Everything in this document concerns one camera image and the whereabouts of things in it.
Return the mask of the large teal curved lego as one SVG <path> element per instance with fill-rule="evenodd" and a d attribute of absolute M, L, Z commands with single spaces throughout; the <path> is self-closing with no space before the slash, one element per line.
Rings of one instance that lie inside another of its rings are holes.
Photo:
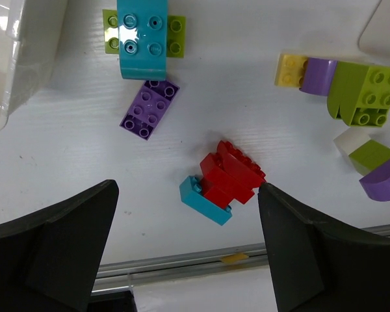
<path fill-rule="evenodd" d="M 117 3 L 120 72 L 123 79 L 166 79 L 167 0 Z"/>

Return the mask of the pale yellow lego plate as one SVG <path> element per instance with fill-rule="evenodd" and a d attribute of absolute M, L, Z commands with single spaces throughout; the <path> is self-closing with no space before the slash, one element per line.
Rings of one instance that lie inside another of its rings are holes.
<path fill-rule="evenodd" d="M 281 87 L 301 88 L 309 58 L 304 55 L 281 53 L 274 84 Z"/>

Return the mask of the purple curved lego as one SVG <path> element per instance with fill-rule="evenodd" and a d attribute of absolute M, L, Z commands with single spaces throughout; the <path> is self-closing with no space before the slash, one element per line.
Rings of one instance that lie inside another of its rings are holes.
<path fill-rule="evenodd" d="M 307 60 L 300 91 L 316 96 L 328 96 L 337 60 L 310 57 Z"/>

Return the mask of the lime green lego brick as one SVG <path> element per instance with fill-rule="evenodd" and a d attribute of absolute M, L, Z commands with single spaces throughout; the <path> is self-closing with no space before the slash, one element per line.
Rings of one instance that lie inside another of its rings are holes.
<path fill-rule="evenodd" d="M 327 107 L 347 126 L 382 127 L 390 109 L 390 67 L 339 61 Z"/>

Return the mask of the lime green lego plate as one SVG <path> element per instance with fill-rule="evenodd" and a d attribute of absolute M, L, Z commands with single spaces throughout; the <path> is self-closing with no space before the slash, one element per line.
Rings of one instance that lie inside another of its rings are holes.
<path fill-rule="evenodd" d="M 119 54 L 118 17 L 116 10 L 103 9 L 105 53 Z M 168 16 L 166 56 L 182 59 L 185 56 L 186 17 Z"/>

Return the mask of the purple lego plate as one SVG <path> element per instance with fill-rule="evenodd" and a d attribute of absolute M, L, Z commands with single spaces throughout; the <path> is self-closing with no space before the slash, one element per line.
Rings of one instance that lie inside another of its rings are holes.
<path fill-rule="evenodd" d="M 149 140 L 180 87 L 171 81 L 145 81 L 125 114 L 120 127 Z"/>

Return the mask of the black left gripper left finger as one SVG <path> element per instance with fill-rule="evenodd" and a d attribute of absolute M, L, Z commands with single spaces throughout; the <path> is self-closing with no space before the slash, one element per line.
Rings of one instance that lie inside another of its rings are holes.
<path fill-rule="evenodd" d="M 118 196 L 108 179 L 0 224 L 0 311 L 86 311 Z"/>

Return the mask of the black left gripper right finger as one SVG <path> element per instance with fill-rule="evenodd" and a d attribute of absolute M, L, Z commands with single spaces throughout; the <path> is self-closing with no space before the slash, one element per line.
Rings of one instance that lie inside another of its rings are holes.
<path fill-rule="evenodd" d="M 270 183 L 258 194 L 279 311 L 390 311 L 390 238 L 345 224 Z"/>

